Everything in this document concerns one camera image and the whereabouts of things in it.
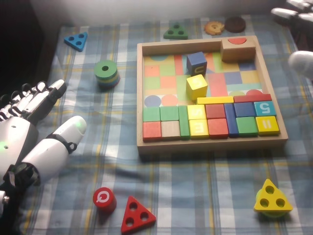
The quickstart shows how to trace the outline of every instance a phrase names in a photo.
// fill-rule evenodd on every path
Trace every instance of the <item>blue rectangular block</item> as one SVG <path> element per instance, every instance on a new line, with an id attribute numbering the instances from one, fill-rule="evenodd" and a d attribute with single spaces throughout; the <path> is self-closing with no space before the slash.
<path id="1" fill-rule="evenodd" d="M 234 103 L 237 118 L 255 117 L 255 110 L 252 102 Z"/>
<path id="2" fill-rule="evenodd" d="M 276 116 L 273 101 L 254 102 L 257 116 Z"/>
<path id="3" fill-rule="evenodd" d="M 203 52 L 197 52 L 187 55 L 187 68 L 191 76 L 205 75 L 207 61 Z"/>
<path id="4" fill-rule="evenodd" d="M 236 115 L 233 104 L 224 104 L 226 120 L 228 125 L 229 137 L 234 138 L 239 136 Z"/>

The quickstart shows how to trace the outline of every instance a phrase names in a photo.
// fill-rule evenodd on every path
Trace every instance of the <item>tablecloth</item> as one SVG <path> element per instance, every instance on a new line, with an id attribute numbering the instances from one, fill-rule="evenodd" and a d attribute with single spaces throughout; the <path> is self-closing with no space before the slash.
<path id="1" fill-rule="evenodd" d="M 256 35 L 278 99 L 289 140 L 284 147 L 250 151 L 151 155 L 142 161 L 136 147 L 136 46 L 166 41 L 170 24 L 182 23 L 190 39 L 211 38 L 203 31 L 209 20 L 186 19 L 99 27 L 62 27 L 49 84 L 64 79 L 65 95 L 38 124 L 40 138 L 70 117 L 88 125 L 77 150 L 58 177 L 32 187 L 20 206 L 17 224 L 26 235 L 120 234 L 128 196 L 157 217 L 158 235 L 313 234 L 312 85 L 288 66 L 296 50 L 287 28 L 269 16 L 242 16 L 246 30 L 221 36 Z M 65 36 L 87 32 L 83 52 L 64 44 Z M 94 64 L 117 62 L 119 84 L 98 89 Z M 269 220 L 253 211 L 266 178 L 281 189 L 293 211 Z M 117 208 L 110 216 L 97 212 L 92 196 L 99 187 L 114 191 Z"/>

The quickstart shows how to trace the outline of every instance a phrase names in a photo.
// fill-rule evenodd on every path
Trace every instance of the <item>blue cube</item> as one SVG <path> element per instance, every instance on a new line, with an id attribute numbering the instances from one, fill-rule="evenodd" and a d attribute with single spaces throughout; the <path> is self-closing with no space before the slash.
<path id="1" fill-rule="evenodd" d="M 276 116 L 273 101 L 254 102 L 256 116 Z"/>
<path id="2" fill-rule="evenodd" d="M 234 103 L 237 118 L 255 117 L 255 110 L 252 102 Z"/>
<path id="3" fill-rule="evenodd" d="M 205 75 L 207 61 L 203 52 L 187 55 L 187 68 L 191 76 Z"/>

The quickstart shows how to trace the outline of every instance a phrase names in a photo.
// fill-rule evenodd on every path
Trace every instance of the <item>yellow triangle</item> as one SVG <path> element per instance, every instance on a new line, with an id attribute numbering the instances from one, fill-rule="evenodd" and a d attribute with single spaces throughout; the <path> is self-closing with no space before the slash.
<path id="1" fill-rule="evenodd" d="M 266 179 L 254 205 L 254 210 L 257 212 L 290 212 L 292 205 L 282 191 L 271 180 Z"/>

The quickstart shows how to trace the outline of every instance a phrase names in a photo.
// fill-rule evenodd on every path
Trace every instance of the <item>blue triangle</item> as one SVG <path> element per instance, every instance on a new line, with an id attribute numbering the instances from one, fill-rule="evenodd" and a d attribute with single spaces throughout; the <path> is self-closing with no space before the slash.
<path id="1" fill-rule="evenodd" d="M 82 52 L 87 40 L 88 34 L 86 32 L 75 34 L 64 38 L 64 42 L 75 50 Z"/>

